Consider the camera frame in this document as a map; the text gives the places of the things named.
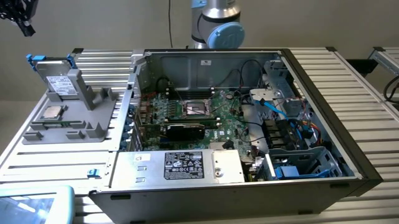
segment metal slatted table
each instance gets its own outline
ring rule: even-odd
[[[384,102],[379,93],[336,52],[329,52],[324,48],[292,48],[291,51],[381,175],[384,183],[363,196],[341,199],[319,215],[196,223],[399,223],[397,111],[391,104]],[[111,86],[113,91],[121,93],[120,99],[127,78],[132,72],[131,54],[131,51],[85,50],[76,61],[85,82],[97,88]],[[117,105],[109,125],[111,128],[115,127],[117,121]],[[108,141],[112,141],[112,129],[109,131],[111,139]],[[75,150],[71,151],[71,147],[57,147],[56,149],[52,147],[29,148],[18,147],[20,144],[16,137],[0,157],[0,161],[2,161],[0,164],[0,183],[2,183],[2,186],[69,184],[77,188],[75,223],[112,223],[108,216],[85,195],[87,189],[96,186],[101,181],[87,179],[85,171],[91,168],[101,170],[105,166],[111,155],[107,149],[111,145],[107,145],[107,141],[103,144],[85,145],[84,151],[79,147],[72,147]]]

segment blue cable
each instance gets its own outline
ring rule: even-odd
[[[277,110],[268,102],[263,102],[263,105],[272,109],[272,111],[280,113],[284,116],[284,118],[288,119],[287,114],[283,111]]]

